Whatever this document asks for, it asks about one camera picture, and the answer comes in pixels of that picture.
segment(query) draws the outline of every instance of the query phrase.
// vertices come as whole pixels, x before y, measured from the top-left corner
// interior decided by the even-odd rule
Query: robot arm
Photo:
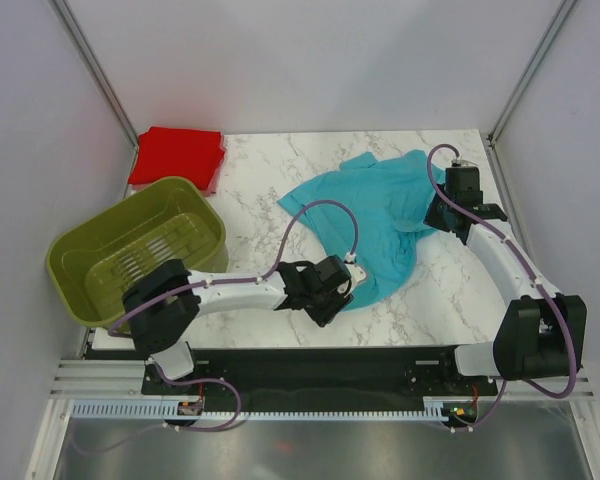
[[[266,279],[258,274],[205,273],[169,260],[136,283],[123,297],[130,312],[151,299],[185,285],[207,283],[147,308],[130,321],[136,351],[151,357],[169,379],[188,375],[194,362],[180,337],[194,318],[210,313],[255,308],[305,310],[319,326],[329,324],[351,300],[364,270],[330,256],[317,264],[280,262]]]
[[[457,212],[436,195],[425,223],[453,232],[478,257],[493,279],[507,312],[493,342],[460,345],[455,350],[458,372],[464,376],[495,376],[529,380],[569,374],[568,352],[554,312],[539,285],[555,301],[573,342],[580,367],[586,307],[577,295],[566,296],[547,281],[516,242],[507,217],[498,205],[484,204],[479,171],[460,162],[446,170],[445,195],[504,233],[501,239],[487,226]],[[514,254],[514,248],[522,256]]]

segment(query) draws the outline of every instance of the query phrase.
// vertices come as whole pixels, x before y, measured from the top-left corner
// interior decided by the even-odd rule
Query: green plastic basket
[[[76,321],[106,327],[124,313],[122,295],[166,260],[225,272],[225,236],[198,189],[166,177],[58,238],[47,270]]]

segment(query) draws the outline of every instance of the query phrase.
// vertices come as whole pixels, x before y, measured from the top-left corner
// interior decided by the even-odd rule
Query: white wall
[[[589,310],[600,400],[600,0],[580,2],[499,145],[533,253]]]
[[[69,0],[136,130],[491,129],[560,0]]]
[[[44,270],[121,194],[132,150],[44,0],[0,0],[0,479],[24,478],[77,328]]]

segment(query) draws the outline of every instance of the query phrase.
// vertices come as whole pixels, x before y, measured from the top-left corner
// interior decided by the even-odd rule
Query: silver surface
[[[72,420],[83,448],[148,425]],[[591,474],[568,404],[503,404],[474,433],[405,423],[250,422],[220,434],[157,430],[91,458],[65,450],[71,480],[553,479]]]

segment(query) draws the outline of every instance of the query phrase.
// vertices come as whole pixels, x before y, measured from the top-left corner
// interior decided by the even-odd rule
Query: metal frame
[[[155,418],[155,412],[137,410],[129,411],[129,407],[141,404],[160,405],[173,407],[173,402],[199,401],[197,395],[143,395],[142,384],[145,380],[146,362],[142,360],[64,360],[60,363],[54,380],[50,398],[52,400],[71,400],[74,407],[83,406],[85,400],[97,406],[100,410],[91,412],[91,418],[112,418],[112,412],[105,406],[118,408],[115,414],[119,418]],[[583,398],[588,396],[587,386],[583,389]],[[472,397],[463,397],[463,401],[471,401]],[[422,411],[394,411],[394,412],[313,412],[310,414],[294,414],[290,412],[247,412],[243,419],[250,420],[416,420],[416,421],[441,421],[442,402],[444,397],[424,399]],[[172,410],[161,412],[163,419]],[[228,419],[231,412],[208,412],[204,418]]]
[[[73,400],[52,399],[47,402],[42,425],[27,468],[27,480],[52,480],[62,454],[62,444],[69,427]]]
[[[89,70],[89,73],[96,82],[96,85],[100,89],[102,96],[105,98],[111,111],[116,116],[120,127],[122,128],[127,139],[134,147],[138,146],[138,134],[129,120],[118,96],[116,95],[111,82],[104,73],[98,58],[96,57],[93,49],[89,45],[87,37],[84,35],[80,24],[76,20],[71,7],[69,7],[66,0],[49,0],[49,5],[58,16],[60,23],[63,25],[65,31],[71,38],[73,45],[80,54],[82,61]]]
[[[483,134],[481,137],[484,151],[487,154],[487,160],[489,161],[489,166],[491,167],[491,171],[493,172],[493,177],[496,182],[498,195],[500,195],[500,199],[502,200],[502,208],[509,217],[509,223],[511,224],[513,234],[524,251],[527,252],[529,256],[532,256],[530,253],[530,246],[527,241],[526,230],[522,225],[520,217],[518,217],[516,213],[515,202],[513,200],[511,190],[509,189],[509,185],[505,179],[500,158],[498,157],[491,140],[489,140],[489,136]]]
[[[538,69],[542,65],[542,62],[544,62],[547,53],[553,46],[556,38],[562,30],[562,27],[564,27],[567,19],[571,16],[571,13],[578,2],[579,0],[562,0],[562,3],[556,10],[556,13],[553,15],[553,18],[549,22],[547,29],[540,39],[540,43],[531,55],[529,63],[527,63],[527,66],[522,72],[522,76],[518,80],[513,92],[509,96],[507,103],[498,117],[498,120],[496,120],[496,124],[491,130],[491,133],[489,134],[489,140],[491,142],[497,142],[500,138],[500,135],[502,135],[502,132],[507,126],[512,113],[518,106],[518,103],[524,95],[524,92],[527,90],[527,87],[535,77]]]
[[[600,407],[597,402],[571,402],[571,411],[595,480],[600,479]]]
[[[168,398],[182,401],[196,401],[197,396],[142,395],[140,390],[144,380],[145,362],[143,360],[62,360],[58,367],[49,398],[52,400],[159,400]],[[501,380],[496,379],[498,386]],[[559,390],[564,387],[564,378],[546,378],[538,383],[546,388]],[[428,397],[435,401],[467,402],[471,396]],[[542,393],[525,382],[509,382],[507,391],[502,397],[505,402],[539,402],[546,401]],[[578,380],[573,394],[567,402],[594,401],[593,390],[585,369],[578,373]]]

